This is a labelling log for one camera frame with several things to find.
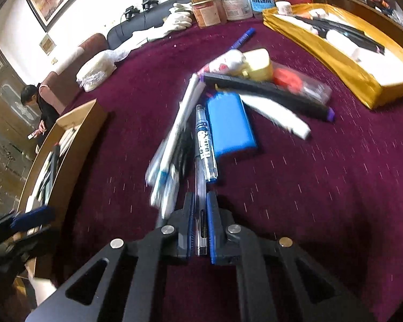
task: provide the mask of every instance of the maroon carpet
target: maroon carpet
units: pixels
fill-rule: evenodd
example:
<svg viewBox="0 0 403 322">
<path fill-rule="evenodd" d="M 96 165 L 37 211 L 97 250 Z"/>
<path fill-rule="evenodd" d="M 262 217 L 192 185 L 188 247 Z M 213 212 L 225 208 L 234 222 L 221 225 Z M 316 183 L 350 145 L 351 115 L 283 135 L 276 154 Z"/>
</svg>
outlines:
<svg viewBox="0 0 403 322">
<path fill-rule="evenodd" d="M 303 141 L 247 109 L 263 153 L 221 166 L 226 183 L 218 194 L 258 234 L 301 244 L 385 322 L 403 300 L 403 99 L 369 111 L 309 53 L 255 20 L 192 27 L 146 45 L 67 108 L 97 98 L 110 116 L 73 194 L 57 276 L 64 268 L 68 277 L 113 238 L 140 239 L 153 229 L 144 174 L 186 81 L 249 27 L 257 33 L 242 50 L 266 48 L 274 61 L 327 83 L 337 119 L 305 118 L 312 138 Z M 194 190 L 193 177 L 182 191 L 188 185 Z M 171 268 L 164 316 L 239 320 L 235 289 L 233 268 L 212 267 L 207 259 Z"/>
</svg>

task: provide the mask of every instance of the black clothing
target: black clothing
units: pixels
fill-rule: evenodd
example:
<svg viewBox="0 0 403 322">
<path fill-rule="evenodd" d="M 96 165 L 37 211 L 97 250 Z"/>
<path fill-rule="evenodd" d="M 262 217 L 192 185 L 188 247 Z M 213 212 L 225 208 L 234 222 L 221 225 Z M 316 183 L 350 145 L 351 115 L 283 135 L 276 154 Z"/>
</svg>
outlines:
<svg viewBox="0 0 403 322">
<path fill-rule="evenodd" d="M 56 120 L 60 117 L 60 114 L 55 110 L 55 108 L 46 102 L 44 100 L 39 92 L 37 92 L 37 99 L 36 99 L 37 105 L 39 106 L 40 111 L 42 112 L 42 115 L 40 116 L 40 120 L 43 120 L 45 123 L 46 127 L 46 132 L 43 134 L 40 134 L 37 136 L 37 145 L 42 147 L 43 141 L 46 139 L 48 136 L 49 131 L 52 129 L 54 126 Z"/>
</svg>

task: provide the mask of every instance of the wooden door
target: wooden door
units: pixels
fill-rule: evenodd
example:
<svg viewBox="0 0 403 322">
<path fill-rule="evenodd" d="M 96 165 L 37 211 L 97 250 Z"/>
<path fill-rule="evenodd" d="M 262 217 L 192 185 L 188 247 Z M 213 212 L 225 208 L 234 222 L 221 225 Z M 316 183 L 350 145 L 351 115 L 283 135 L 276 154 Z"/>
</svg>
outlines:
<svg viewBox="0 0 403 322">
<path fill-rule="evenodd" d="M 19 78 L 0 51 L 0 132 L 27 156 L 35 157 L 35 140 L 27 136 L 39 126 L 38 108 L 26 108 L 20 103 L 24 82 Z"/>
<path fill-rule="evenodd" d="M 35 158 L 35 140 L 27 136 L 39 126 L 40 111 L 21 105 L 24 86 L 0 52 L 0 214 L 17 205 Z"/>
</svg>

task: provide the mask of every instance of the small framed picture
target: small framed picture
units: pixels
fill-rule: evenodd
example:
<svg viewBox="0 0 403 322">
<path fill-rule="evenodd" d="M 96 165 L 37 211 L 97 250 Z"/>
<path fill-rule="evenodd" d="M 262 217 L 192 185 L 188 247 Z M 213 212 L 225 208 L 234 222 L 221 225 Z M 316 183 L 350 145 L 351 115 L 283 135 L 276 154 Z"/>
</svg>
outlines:
<svg viewBox="0 0 403 322">
<path fill-rule="evenodd" d="M 52 50 L 55 48 L 55 43 L 49 37 L 49 35 L 46 34 L 45 37 L 43 38 L 42 42 L 40 43 L 40 47 L 43 49 L 43 51 L 48 56 L 52 52 Z"/>
</svg>

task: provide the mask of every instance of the woman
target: woman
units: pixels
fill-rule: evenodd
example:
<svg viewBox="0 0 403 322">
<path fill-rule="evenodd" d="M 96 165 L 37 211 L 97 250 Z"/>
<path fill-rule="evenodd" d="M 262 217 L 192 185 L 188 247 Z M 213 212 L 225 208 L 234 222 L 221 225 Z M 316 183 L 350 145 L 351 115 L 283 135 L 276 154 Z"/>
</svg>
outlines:
<svg viewBox="0 0 403 322">
<path fill-rule="evenodd" d="M 42 116 L 40 117 L 39 129 L 37 130 L 37 145 L 39 148 L 42 147 L 43 141 L 48 136 L 49 131 L 54 126 L 56 120 L 59 118 L 60 114 L 55 110 L 55 108 L 47 103 L 39 95 L 40 84 L 28 85 L 24 87 L 21 92 L 21 104 L 26 105 L 38 105 Z"/>
</svg>

